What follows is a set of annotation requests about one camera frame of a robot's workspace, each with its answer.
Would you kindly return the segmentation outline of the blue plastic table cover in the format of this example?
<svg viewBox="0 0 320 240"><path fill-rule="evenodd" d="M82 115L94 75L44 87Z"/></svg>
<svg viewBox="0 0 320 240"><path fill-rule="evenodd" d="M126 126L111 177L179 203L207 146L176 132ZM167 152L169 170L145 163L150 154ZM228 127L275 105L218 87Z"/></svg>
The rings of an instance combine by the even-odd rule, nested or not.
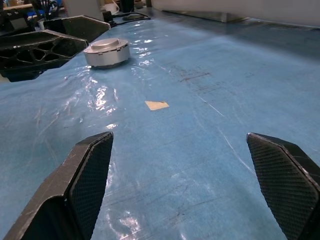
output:
<svg viewBox="0 0 320 240"><path fill-rule="evenodd" d="M0 240L72 147L105 131L92 240L286 240L246 135L295 143L320 165L320 28L155 12L105 37L128 40L130 60L95 70L78 54L0 84Z"/></svg>

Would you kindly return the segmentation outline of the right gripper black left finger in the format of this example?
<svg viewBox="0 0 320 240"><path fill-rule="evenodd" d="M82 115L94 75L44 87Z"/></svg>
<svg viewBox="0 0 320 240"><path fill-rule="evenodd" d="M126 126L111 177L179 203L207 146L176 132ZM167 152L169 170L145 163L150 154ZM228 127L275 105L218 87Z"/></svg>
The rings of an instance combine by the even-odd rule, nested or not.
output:
<svg viewBox="0 0 320 240"><path fill-rule="evenodd" d="M91 240L106 191L114 134L78 142L39 186L3 240Z"/></svg>

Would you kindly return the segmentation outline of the silver motor lid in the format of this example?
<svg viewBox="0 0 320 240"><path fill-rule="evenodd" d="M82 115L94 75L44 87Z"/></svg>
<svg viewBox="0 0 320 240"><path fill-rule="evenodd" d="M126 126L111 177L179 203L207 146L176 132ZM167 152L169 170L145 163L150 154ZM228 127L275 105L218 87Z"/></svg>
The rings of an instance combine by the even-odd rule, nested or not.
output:
<svg viewBox="0 0 320 240"><path fill-rule="evenodd" d="M102 40L97 40L89 44L89 46L84 50L86 54L99 54L107 53L112 51L120 51L124 47L127 47L129 42L125 39L119 38L105 38Z"/></svg>

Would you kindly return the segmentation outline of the small beige tape scrap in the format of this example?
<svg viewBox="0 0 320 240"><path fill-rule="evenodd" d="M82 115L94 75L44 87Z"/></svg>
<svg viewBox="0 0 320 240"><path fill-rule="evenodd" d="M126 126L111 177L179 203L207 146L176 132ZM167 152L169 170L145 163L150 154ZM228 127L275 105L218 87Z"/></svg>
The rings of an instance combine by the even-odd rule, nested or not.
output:
<svg viewBox="0 0 320 240"><path fill-rule="evenodd" d="M165 101L145 101L145 104L151 111L157 111L169 107L169 104Z"/></svg>

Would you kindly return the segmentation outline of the silver motor housing copper windings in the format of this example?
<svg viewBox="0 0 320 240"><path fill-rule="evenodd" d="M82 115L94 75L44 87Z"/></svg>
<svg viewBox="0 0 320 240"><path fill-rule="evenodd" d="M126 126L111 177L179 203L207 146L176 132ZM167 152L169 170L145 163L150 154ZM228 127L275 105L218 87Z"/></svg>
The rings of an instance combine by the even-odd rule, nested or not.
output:
<svg viewBox="0 0 320 240"><path fill-rule="evenodd" d="M110 67L127 61L130 58L128 47L116 49L108 52L84 51L87 64L94 68Z"/></svg>

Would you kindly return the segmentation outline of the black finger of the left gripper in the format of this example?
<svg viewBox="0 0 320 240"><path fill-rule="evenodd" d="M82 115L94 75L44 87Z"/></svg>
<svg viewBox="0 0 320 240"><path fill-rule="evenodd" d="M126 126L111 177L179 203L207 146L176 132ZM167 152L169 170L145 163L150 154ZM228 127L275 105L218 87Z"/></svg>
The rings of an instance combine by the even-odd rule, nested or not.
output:
<svg viewBox="0 0 320 240"><path fill-rule="evenodd" d="M0 37L0 76L10 82L34 80L87 48L85 39L52 30Z"/></svg>
<svg viewBox="0 0 320 240"><path fill-rule="evenodd" d="M46 20L43 26L46 30L85 39L89 43L111 28L108 23L85 15Z"/></svg>

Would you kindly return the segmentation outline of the white cabinet panel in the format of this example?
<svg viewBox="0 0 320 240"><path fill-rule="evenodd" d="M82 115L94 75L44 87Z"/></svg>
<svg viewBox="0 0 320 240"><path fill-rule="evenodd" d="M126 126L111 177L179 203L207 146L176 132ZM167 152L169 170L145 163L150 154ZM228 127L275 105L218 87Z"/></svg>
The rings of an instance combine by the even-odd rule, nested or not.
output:
<svg viewBox="0 0 320 240"><path fill-rule="evenodd" d="M64 9L69 17L87 16L104 20L100 0L62 0Z"/></svg>

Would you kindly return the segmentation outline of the grey metal rail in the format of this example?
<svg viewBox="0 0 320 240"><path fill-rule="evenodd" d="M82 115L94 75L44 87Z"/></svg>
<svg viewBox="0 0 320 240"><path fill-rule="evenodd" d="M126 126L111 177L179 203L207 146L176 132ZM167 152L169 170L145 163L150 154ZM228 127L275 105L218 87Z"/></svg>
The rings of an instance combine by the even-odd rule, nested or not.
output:
<svg viewBox="0 0 320 240"><path fill-rule="evenodd" d="M163 10L164 12L190 16L200 19L207 19L221 23L234 23L241 22L249 19L248 17L226 13L226 12L214 12L214 11L182 11L182 10Z"/></svg>

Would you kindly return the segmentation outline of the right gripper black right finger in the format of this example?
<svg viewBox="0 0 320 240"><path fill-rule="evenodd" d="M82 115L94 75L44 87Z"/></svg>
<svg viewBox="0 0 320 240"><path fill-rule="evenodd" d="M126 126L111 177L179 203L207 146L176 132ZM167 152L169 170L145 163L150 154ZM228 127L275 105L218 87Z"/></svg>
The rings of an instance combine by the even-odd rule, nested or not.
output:
<svg viewBox="0 0 320 240"><path fill-rule="evenodd" d="M320 240L320 167L296 144L248 133L260 190L287 240Z"/></svg>

